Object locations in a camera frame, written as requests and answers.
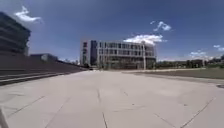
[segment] low wall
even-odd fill
[[[60,61],[43,61],[21,55],[0,55],[0,75],[83,70],[78,66]]]

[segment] building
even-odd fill
[[[102,69],[152,68],[155,47],[145,43],[86,41],[81,43],[80,64]]]
[[[39,59],[43,61],[57,61],[58,57],[49,53],[31,54],[30,58]]]
[[[30,30],[0,12],[0,53],[26,54]]]

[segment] ground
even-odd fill
[[[2,86],[0,105],[9,128],[223,128],[222,87],[85,71]]]

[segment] lamp post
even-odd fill
[[[144,64],[144,70],[146,70],[145,41],[142,41],[141,43],[143,45],[143,64]]]

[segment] sky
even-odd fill
[[[223,0],[0,0],[29,28],[30,53],[79,59],[80,42],[146,41],[158,60],[224,54]]]

